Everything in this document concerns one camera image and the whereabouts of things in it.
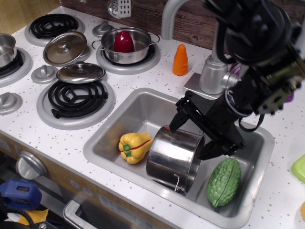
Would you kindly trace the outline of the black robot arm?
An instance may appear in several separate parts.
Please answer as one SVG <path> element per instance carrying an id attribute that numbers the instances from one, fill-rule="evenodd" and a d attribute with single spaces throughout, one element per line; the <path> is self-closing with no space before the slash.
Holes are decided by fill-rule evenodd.
<path id="1" fill-rule="evenodd" d="M 240 81 L 216 99 L 190 90 L 176 103 L 170 123 L 175 132 L 193 121 L 209 138 L 199 145 L 198 158 L 231 156 L 245 146 L 241 121 L 251 114 L 263 121 L 283 108 L 305 77 L 305 62 L 295 42 L 301 26 L 270 0 L 206 0 L 204 7 L 218 21 L 216 55 L 224 63 L 239 62 L 248 69 Z"/>

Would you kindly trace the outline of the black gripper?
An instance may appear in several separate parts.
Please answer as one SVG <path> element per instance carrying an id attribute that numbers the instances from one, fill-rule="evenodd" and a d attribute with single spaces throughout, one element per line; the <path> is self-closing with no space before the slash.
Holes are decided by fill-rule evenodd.
<path id="1" fill-rule="evenodd" d="M 176 106 L 177 114 L 169 124 L 172 133 L 190 119 L 211 139 L 198 145 L 198 159 L 233 155 L 246 145 L 235 126 L 238 119 L 246 116 L 246 97 L 240 93 L 226 90 L 218 99 L 209 100 L 186 91 Z"/>

